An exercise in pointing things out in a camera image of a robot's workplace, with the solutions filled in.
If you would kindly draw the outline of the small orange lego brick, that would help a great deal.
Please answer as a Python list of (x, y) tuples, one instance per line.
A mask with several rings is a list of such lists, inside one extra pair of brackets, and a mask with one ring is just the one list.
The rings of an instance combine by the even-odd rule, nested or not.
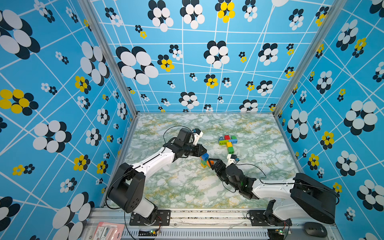
[(208, 164), (209, 164), (209, 166), (210, 166), (210, 167), (212, 167), (212, 166), (215, 164), (215, 162), (214, 162), (214, 161), (211, 161), (211, 160), (209, 160), (209, 161), (208, 161)]

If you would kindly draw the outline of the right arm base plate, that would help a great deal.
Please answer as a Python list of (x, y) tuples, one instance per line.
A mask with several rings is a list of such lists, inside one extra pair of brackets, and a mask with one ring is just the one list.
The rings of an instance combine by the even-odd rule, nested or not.
[(291, 219), (285, 221), (280, 220), (273, 215), (270, 210), (250, 210), (247, 213), (247, 217), (250, 219), (252, 226), (271, 226), (271, 227), (288, 227), (292, 226)]

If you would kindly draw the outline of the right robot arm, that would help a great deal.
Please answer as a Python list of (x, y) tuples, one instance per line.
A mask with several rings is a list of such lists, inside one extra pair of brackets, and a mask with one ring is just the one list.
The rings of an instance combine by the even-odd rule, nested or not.
[(226, 165), (220, 159), (208, 159), (207, 165), (216, 172), (219, 179), (233, 187), (249, 200), (270, 199), (263, 214), (264, 222), (275, 225), (291, 218), (312, 219), (325, 224), (335, 223), (336, 192), (303, 173), (295, 177), (267, 181), (247, 177), (238, 165)]

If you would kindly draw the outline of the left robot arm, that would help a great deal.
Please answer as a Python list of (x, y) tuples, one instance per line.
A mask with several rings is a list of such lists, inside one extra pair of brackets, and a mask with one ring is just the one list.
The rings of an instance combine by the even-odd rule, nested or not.
[(121, 164), (107, 191), (107, 197), (126, 213), (139, 215), (146, 224), (154, 223), (158, 207), (144, 197), (146, 180), (177, 159), (201, 157), (207, 153), (203, 145), (198, 143), (202, 136), (200, 129), (182, 128), (176, 137), (165, 142), (155, 154), (133, 165)]

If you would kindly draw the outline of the lime long lego brick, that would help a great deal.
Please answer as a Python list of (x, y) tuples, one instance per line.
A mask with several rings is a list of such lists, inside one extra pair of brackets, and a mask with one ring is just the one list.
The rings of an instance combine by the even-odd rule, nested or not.
[(223, 140), (223, 141), (219, 141), (219, 145), (226, 145), (226, 143), (228, 142), (228, 140)]

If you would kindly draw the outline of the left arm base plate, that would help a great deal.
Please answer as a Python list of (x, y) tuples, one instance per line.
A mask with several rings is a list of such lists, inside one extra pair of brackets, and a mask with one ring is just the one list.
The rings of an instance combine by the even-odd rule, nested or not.
[(155, 208), (148, 217), (143, 217), (137, 213), (131, 215), (130, 226), (169, 226), (171, 218), (170, 210), (158, 210)]

